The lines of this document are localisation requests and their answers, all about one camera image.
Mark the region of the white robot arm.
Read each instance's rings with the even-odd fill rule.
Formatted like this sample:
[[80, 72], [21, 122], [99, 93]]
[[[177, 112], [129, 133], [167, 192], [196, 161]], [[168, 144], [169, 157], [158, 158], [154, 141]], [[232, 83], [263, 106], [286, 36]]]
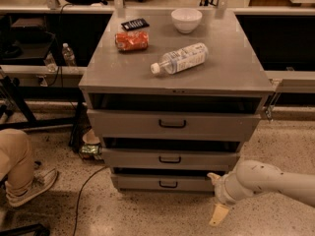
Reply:
[[257, 160], [238, 162], [223, 176], [210, 172], [215, 191], [213, 212], [209, 224], [218, 226], [237, 202], [267, 193], [279, 193], [315, 207], [315, 176], [284, 172], [275, 165]]

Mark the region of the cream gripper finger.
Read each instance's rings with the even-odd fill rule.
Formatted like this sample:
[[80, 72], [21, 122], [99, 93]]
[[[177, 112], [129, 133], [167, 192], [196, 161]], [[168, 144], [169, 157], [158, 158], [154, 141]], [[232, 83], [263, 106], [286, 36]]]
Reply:
[[221, 178], [218, 174], [213, 173], [213, 172], [208, 173], [207, 177], [211, 179], [213, 185], [216, 185], [216, 183]]
[[213, 213], [209, 224], [213, 227], [219, 226], [229, 213], [229, 207], [222, 204], [214, 204]]

